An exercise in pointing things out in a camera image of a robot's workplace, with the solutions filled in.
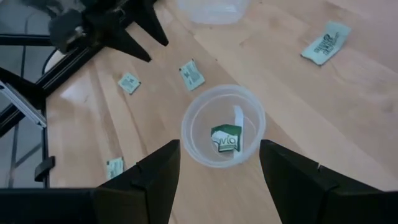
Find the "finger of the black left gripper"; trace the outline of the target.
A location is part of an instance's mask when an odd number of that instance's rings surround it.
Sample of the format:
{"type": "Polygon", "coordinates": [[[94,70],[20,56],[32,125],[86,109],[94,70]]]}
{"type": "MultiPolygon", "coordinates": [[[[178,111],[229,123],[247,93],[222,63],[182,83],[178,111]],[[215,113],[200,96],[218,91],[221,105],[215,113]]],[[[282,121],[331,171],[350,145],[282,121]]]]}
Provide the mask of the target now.
{"type": "Polygon", "coordinates": [[[133,11],[135,22],[142,29],[163,46],[169,44],[169,40],[157,18],[152,2],[135,2],[133,11]]]}
{"type": "Polygon", "coordinates": [[[104,38],[104,45],[112,49],[124,52],[145,62],[150,62],[151,57],[146,50],[139,45],[126,30],[121,29],[104,38]]]}

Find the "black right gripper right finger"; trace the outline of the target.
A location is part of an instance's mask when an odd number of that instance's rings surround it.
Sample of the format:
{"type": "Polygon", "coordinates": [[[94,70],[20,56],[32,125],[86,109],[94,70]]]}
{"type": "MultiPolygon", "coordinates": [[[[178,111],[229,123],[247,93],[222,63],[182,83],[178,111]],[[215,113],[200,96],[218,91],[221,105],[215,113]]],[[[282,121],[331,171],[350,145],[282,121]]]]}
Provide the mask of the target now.
{"type": "Polygon", "coordinates": [[[268,139],[259,158],[282,224],[398,224],[398,191],[376,189],[268,139]]]}

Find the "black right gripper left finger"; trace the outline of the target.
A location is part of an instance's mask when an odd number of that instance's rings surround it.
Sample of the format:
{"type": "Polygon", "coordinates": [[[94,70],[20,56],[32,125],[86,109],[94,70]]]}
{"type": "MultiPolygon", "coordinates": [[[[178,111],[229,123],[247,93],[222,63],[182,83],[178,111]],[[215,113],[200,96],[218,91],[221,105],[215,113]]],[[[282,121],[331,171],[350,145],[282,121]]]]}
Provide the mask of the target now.
{"type": "Polygon", "coordinates": [[[0,224],[168,224],[180,160],[173,139],[97,187],[0,189],[0,224]]]}

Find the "crumpled green paper bill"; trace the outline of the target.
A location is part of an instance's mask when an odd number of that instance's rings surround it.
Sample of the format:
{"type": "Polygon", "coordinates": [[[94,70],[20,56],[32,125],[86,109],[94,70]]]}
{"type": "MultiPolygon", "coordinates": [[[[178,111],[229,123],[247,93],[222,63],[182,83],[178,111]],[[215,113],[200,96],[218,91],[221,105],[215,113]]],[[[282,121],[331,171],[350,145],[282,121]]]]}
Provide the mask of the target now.
{"type": "Polygon", "coordinates": [[[118,85],[128,94],[133,94],[141,85],[141,81],[131,73],[125,73],[118,85]]]}

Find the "black frame bracket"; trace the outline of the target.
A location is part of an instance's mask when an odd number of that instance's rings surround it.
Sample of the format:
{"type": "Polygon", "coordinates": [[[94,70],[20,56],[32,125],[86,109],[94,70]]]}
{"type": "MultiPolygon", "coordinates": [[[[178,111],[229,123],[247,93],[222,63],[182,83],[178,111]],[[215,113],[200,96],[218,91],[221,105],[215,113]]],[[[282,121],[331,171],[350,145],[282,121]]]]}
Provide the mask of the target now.
{"type": "Polygon", "coordinates": [[[49,175],[49,172],[55,167],[55,156],[50,156],[42,161],[34,171],[34,180],[43,182],[49,175]]]}

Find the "green white sweetener packet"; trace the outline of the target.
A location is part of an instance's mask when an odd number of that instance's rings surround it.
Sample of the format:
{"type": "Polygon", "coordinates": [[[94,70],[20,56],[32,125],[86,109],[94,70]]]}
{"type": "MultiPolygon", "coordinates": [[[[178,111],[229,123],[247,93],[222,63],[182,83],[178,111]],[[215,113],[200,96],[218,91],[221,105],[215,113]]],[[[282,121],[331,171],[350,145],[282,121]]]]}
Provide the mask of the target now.
{"type": "Polygon", "coordinates": [[[241,151],[242,127],[222,124],[211,128],[211,140],[218,152],[241,151]]]}

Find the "rectangular clear plastic container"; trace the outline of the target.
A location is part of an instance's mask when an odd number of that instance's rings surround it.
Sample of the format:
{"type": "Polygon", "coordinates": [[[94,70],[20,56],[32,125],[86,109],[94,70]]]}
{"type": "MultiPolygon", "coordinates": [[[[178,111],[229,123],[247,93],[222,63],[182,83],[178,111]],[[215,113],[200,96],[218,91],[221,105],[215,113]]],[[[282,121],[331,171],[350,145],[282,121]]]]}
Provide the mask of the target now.
{"type": "Polygon", "coordinates": [[[238,22],[252,0],[176,0],[188,18],[199,24],[224,25],[238,22]]]}

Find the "pale green printed packet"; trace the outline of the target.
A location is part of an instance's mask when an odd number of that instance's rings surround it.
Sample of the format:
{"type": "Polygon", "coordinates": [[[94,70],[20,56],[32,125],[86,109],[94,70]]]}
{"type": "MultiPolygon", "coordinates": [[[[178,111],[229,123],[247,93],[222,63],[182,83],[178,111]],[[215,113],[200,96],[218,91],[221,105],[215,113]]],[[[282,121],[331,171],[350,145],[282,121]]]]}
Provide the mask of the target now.
{"type": "Polygon", "coordinates": [[[122,157],[111,159],[106,162],[106,171],[108,180],[124,172],[124,160],[122,157]]]}
{"type": "Polygon", "coordinates": [[[197,69],[194,59],[191,59],[185,65],[180,67],[179,72],[189,91],[193,91],[205,82],[205,78],[197,69]]]}

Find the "black table frame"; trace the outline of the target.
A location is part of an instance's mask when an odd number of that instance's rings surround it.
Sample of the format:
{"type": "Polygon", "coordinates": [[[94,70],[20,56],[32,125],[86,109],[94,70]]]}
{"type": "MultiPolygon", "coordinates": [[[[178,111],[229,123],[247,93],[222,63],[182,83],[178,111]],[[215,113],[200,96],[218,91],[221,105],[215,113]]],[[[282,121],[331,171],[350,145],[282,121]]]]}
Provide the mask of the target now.
{"type": "MultiPolygon", "coordinates": [[[[119,16],[118,23],[121,26],[120,29],[127,28],[130,24],[135,22],[134,18],[129,14],[119,16]]],[[[22,46],[48,46],[49,37],[45,35],[14,35],[4,34],[0,35],[0,42],[5,41],[5,45],[20,44],[22,46]]],[[[25,80],[16,74],[3,69],[0,67],[0,90],[10,90],[13,87],[16,91],[11,96],[17,97],[17,93],[24,98],[23,103],[27,103],[26,106],[33,106],[36,110],[40,110],[40,115],[46,115],[45,112],[45,101],[61,84],[67,81],[75,72],[77,72],[86,62],[94,57],[105,45],[102,42],[95,44],[94,47],[77,47],[72,50],[71,53],[67,53],[67,56],[57,62],[49,72],[45,73],[36,83],[32,83],[25,80]]],[[[9,105],[0,112],[0,138],[5,135],[11,128],[17,125],[23,118],[27,118],[28,115],[22,112],[15,103],[9,105]]],[[[47,141],[47,128],[42,128],[42,150],[43,150],[43,163],[52,162],[51,165],[55,165],[55,159],[49,159],[48,156],[48,141],[47,141]]],[[[46,167],[43,172],[35,174],[36,182],[43,182],[44,188],[49,188],[49,172],[50,166],[46,167]]]]}

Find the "silver aluminium extrusion bar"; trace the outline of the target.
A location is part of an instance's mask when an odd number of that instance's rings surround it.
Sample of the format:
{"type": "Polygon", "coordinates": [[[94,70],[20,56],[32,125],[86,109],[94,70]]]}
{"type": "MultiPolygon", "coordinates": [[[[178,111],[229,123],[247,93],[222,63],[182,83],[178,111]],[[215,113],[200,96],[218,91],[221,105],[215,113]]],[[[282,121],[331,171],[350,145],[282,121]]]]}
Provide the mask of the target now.
{"type": "Polygon", "coordinates": [[[0,92],[38,127],[42,129],[47,127],[44,116],[10,84],[0,81],[0,92]]]}

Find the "long pale green packet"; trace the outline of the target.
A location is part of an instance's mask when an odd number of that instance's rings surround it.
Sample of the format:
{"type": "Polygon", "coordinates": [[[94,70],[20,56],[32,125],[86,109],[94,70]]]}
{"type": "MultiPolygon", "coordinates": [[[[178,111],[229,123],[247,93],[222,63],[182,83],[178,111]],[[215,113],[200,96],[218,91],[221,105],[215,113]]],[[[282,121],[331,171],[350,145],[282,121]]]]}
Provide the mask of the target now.
{"type": "Polygon", "coordinates": [[[316,65],[322,66],[344,45],[351,28],[338,22],[328,21],[324,32],[300,54],[316,65]]]}

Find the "round clear plastic container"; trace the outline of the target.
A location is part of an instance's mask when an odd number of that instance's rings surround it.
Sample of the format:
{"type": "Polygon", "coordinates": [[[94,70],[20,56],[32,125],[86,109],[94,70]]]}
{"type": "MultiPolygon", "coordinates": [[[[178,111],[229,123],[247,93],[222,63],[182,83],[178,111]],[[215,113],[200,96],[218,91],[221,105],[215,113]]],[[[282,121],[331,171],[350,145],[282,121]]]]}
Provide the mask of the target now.
{"type": "Polygon", "coordinates": [[[227,168],[242,164],[257,151],[266,126],[262,103],[251,91],[239,85],[219,85],[192,101],[183,117],[181,137],[195,161],[227,168]],[[240,152],[218,152],[211,140],[211,128],[222,124],[242,127],[240,152]]]}

